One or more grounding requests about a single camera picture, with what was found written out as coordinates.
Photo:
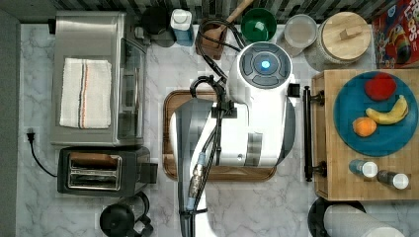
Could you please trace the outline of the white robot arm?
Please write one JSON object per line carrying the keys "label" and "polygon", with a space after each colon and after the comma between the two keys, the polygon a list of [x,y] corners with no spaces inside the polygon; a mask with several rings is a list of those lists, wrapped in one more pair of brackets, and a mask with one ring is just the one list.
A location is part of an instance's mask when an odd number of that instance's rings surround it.
{"label": "white robot arm", "polygon": [[201,76],[170,118],[182,237],[215,237],[205,186],[216,166],[271,168],[293,148],[293,64],[278,45],[253,42],[228,76]]}

